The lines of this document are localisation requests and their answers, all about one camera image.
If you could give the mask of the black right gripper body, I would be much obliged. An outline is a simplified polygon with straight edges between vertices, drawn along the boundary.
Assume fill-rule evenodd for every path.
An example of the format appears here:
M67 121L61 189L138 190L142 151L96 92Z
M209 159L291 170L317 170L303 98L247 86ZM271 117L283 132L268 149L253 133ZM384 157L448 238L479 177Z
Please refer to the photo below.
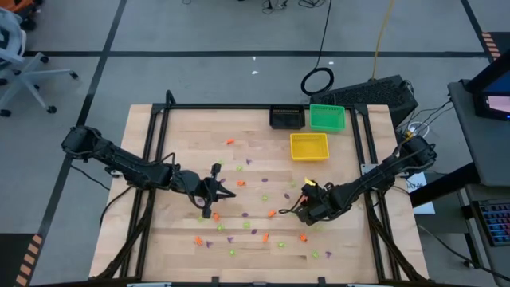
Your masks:
M339 188L331 182L324 187L310 186L305 184L302 189L308 191L308 200L302 202L305 207L303 210L303 220L311 226L316 222L329 222L337 219L344 212L344 208L337 202L334 192Z

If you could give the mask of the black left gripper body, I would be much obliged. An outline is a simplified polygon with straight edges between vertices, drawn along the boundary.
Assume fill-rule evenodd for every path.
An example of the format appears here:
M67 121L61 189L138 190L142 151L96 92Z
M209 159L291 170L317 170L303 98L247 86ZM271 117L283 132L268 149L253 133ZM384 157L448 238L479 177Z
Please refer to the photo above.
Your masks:
M200 179L197 173L188 170L173 170L173 191L186 194L188 199L202 211L203 218L210 218L212 214L211 205L218 201L217 175L221 165L212 165L210 177ZM204 203L198 203L197 199L202 198Z

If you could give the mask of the yellow plastic basket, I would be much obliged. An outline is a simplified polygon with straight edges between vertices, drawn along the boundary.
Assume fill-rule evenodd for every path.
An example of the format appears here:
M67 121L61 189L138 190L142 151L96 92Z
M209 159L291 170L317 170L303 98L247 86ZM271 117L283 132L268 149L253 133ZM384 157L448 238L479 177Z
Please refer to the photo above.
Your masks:
M329 158L325 133L292 133L290 147L294 161L322 161Z

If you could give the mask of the green plastic basket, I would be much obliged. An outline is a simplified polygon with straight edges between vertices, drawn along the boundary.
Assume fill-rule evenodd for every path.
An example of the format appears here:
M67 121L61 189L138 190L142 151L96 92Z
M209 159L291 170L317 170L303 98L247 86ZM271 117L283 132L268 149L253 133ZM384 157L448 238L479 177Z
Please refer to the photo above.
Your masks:
M314 131L341 132L346 127L345 108L343 106L311 104L310 127Z

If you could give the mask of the black plastic basket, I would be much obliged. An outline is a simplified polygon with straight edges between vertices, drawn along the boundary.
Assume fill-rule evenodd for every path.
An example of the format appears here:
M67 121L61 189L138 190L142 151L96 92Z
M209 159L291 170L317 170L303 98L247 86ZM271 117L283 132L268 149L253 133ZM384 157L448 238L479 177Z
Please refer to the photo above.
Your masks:
M269 125L272 129L300 130L305 126L303 105L271 105Z

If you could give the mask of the white paper sheet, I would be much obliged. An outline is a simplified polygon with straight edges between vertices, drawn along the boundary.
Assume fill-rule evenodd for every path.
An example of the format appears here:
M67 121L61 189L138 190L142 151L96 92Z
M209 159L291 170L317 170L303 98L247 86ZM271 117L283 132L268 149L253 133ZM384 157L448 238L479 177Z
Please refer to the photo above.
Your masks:
M426 177L424 173L417 173L406 179L406 186L409 193L413 193L420 187L423 187L427 184ZM435 209L432 202L425 203L421 206L414 208L415 215L434 215Z

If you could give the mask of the black computer tower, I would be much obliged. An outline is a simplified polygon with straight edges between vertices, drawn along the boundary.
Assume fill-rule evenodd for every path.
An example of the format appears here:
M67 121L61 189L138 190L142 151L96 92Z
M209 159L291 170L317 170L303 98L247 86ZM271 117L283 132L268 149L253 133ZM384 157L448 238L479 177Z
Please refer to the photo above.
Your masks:
M355 104L387 105L395 128L418 106L412 84L400 75L323 92L311 96L310 103L345 107Z

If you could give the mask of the black desk support beam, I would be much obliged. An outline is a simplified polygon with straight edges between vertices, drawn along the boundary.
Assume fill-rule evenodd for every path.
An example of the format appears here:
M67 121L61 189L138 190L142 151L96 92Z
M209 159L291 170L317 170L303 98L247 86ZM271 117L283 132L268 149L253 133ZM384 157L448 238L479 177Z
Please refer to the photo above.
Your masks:
M411 192L410 202L412 207L418 207L458 191L466 185L480 182L475 163L469 163Z

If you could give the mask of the grey side desk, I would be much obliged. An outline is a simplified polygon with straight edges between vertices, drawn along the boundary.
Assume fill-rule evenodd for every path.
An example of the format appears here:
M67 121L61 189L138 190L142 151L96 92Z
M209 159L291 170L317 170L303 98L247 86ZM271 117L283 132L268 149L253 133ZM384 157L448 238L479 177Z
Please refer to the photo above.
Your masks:
M481 182L510 187L510 121L477 116L473 96L461 82L447 87Z

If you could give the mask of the backlit keyboard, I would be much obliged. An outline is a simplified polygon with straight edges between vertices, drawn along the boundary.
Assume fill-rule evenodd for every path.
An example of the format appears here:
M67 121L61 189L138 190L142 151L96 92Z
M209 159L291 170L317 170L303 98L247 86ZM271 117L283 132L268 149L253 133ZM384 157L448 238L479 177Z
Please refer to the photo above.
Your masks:
M510 245L510 199L476 201L476 212L491 246Z

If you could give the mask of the grey keyboard desk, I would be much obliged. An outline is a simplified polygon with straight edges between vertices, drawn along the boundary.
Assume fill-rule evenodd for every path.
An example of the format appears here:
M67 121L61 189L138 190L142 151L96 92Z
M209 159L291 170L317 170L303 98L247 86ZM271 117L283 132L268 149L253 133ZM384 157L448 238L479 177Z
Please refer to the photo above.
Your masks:
M510 188L470 184L464 191L467 199L462 214L468 228L466 242L472 260L470 265L476 269L490 269L495 273L493 279L498 286L510 287L510 245L491 246L476 212L476 201L510 199Z

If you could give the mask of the black orange-striped floor mat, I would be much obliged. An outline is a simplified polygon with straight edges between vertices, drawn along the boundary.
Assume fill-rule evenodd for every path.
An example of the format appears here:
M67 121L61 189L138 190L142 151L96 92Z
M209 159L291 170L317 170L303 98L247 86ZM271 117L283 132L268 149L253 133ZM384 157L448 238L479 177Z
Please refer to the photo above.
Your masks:
M510 51L510 32L484 32L481 36L492 60Z
M0 287L28 287L41 254L40 234L0 234Z

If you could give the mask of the black monitor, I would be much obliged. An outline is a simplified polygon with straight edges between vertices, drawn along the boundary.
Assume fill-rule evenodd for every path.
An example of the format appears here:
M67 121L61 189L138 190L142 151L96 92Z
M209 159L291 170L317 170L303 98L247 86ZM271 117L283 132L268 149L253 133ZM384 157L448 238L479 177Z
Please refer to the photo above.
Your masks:
M479 117L510 121L510 50L464 84Z

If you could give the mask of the white office chair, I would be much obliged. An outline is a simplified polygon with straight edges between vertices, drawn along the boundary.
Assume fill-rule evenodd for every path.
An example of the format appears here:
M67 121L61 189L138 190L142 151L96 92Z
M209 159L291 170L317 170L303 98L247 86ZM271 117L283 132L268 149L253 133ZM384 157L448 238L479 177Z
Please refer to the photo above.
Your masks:
M0 117L10 117L11 111L4 107L22 88L26 88L47 113L54 114L57 108L45 103L35 80L64 74L77 80L79 76L71 69L37 71L37 67L47 64L49 58L37 52L32 59L26 60L27 35L21 23L21 16L0 7L0 87L8 85L0 96Z

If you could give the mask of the orange chair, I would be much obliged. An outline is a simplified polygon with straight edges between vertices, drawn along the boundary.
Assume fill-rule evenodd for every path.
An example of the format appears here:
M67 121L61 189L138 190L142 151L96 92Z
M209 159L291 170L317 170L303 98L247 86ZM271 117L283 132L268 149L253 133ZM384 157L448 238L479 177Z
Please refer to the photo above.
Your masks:
M22 18L21 28L25 31L36 29L34 16L44 0L0 0L0 7Z

